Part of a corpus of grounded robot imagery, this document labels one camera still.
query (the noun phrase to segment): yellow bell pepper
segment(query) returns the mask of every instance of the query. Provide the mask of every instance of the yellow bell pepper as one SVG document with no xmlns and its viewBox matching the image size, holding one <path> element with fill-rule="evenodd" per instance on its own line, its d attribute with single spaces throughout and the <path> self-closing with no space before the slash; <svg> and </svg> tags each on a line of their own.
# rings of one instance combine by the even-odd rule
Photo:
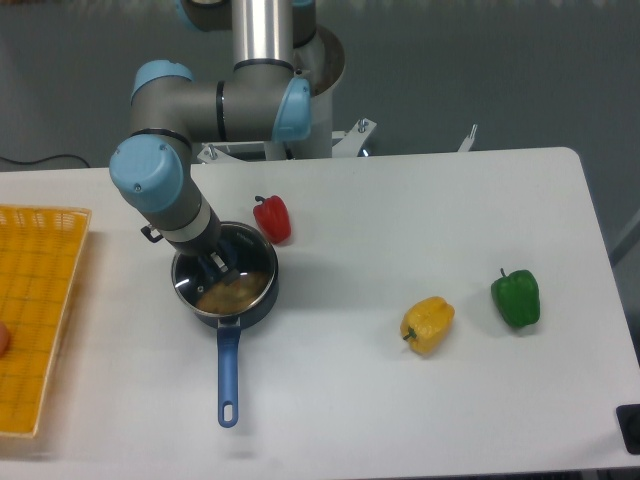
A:
<svg viewBox="0 0 640 480">
<path fill-rule="evenodd" d="M 454 314 L 454 308 L 442 297 L 422 300 L 411 307 L 402 319 L 402 339 L 414 352 L 429 353 L 449 332 Z"/>
</svg>

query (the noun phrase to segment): blue saucepan handle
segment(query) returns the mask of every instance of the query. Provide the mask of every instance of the blue saucepan handle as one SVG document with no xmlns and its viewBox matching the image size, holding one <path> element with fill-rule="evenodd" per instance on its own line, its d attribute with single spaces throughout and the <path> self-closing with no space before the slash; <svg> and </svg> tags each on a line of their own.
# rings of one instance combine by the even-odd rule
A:
<svg viewBox="0 0 640 480">
<path fill-rule="evenodd" d="M 238 342 L 240 326 L 218 326 L 218 423 L 238 423 Z"/>
</svg>

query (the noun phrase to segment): orange plastic basket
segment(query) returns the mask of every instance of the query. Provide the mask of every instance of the orange plastic basket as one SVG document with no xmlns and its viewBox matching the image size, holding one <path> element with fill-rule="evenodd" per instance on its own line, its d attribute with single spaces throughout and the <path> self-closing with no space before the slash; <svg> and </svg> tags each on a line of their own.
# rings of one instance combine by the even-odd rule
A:
<svg viewBox="0 0 640 480">
<path fill-rule="evenodd" d="M 91 211 L 0 205 L 0 435 L 33 437 Z"/>
</svg>

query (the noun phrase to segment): blue joint cap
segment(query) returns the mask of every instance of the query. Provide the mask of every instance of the blue joint cap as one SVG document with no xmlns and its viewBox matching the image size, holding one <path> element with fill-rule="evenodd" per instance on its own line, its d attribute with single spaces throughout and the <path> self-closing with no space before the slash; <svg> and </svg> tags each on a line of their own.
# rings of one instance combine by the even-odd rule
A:
<svg viewBox="0 0 640 480">
<path fill-rule="evenodd" d="M 184 11 L 184 7 L 182 6 L 182 2 L 181 0 L 175 0 L 175 5 L 176 5 L 176 12 L 178 13 L 178 18 L 180 19 L 180 21 L 189 29 L 189 30 L 193 30 L 196 32 L 201 32 L 202 30 L 200 30 L 198 27 L 196 27 L 193 22 L 191 21 L 191 19 L 189 18 L 189 16 L 187 15 L 187 12 Z"/>
<path fill-rule="evenodd" d="M 182 77 L 189 81 L 193 81 L 193 73 L 184 65 L 179 63 L 171 63 L 169 60 L 153 60 L 145 63 L 138 69 L 136 73 L 136 81 L 131 92 L 131 101 L 133 96 L 147 83 L 162 77 Z"/>
<path fill-rule="evenodd" d="M 155 135 L 136 135 L 122 142 L 111 157 L 109 173 L 124 199 L 143 213 L 171 206 L 184 183 L 178 154 Z"/>
<path fill-rule="evenodd" d="M 311 88 L 303 78 L 293 78 L 284 92 L 271 139 L 274 142 L 304 140 L 311 133 Z"/>
</svg>

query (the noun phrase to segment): pan handle hole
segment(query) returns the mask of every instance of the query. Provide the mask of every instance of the pan handle hole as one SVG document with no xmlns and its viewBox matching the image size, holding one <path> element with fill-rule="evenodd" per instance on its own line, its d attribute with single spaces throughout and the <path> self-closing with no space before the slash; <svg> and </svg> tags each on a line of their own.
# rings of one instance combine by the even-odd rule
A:
<svg viewBox="0 0 640 480">
<path fill-rule="evenodd" d="M 225 422 L 230 422 L 233 419 L 233 404 L 227 403 L 224 406 L 223 415 Z"/>
</svg>

